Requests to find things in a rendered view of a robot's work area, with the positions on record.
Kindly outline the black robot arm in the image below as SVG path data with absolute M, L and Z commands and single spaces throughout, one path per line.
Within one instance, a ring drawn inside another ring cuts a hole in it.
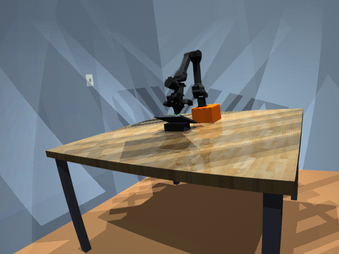
M 193 63 L 193 71 L 194 71 L 194 85 L 192 86 L 192 93 L 194 98 L 198 99 L 198 107 L 205 107 L 206 100 L 208 94 L 205 91 L 203 84 L 201 83 L 201 70 L 200 70 L 200 61 L 202 58 L 202 52 L 200 50 L 194 50 L 184 54 L 184 58 L 182 60 L 181 66 L 179 70 L 175 73 L 174 77 L 169 76 L 165 81 L 164 85 L 166 88 L 169 88 L 174 91 L 182 91 L 184 92 L 184 87 L 186 87 L 184 82 L 187 79 L 187 68 L 189 66 L 190 61 Z M 203 97 L 201 97 L 203 96 Z M 171 93 L 171 95 L 166 96 L 167 101 L 179 100 L 179 94 L 176 92 L 175 94 Z

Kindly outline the grey switch panel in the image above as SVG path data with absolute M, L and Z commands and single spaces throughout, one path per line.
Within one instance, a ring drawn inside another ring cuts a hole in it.
M 154 116 L 154 118 L 166 121 L 164 124 L 165 131 L 188 131 L 190 130 L 190 123 L 197 123 L 197 121 L 178 115 Z

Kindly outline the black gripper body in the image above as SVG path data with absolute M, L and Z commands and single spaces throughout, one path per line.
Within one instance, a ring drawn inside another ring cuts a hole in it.
M 179 94 L 179 100 L 174 100 L 173 102 L 171 102 L 171 101 L 164 101 L 163 102 L 164 106 L 172 107 L 170 105 L 177 105 L 177 104 L 180 104 L 182 106 L 184 106 L 184 104 L 188 104 L 189 106 L 193 105 L 193 101 L 192 100 L 190 100 L 190 99 L 183 99 L 184 94 L 183 94 L 182 91 L 174 91 L 173 94 L 175 94 L 176 92 L 178 92 L 178 94 Z

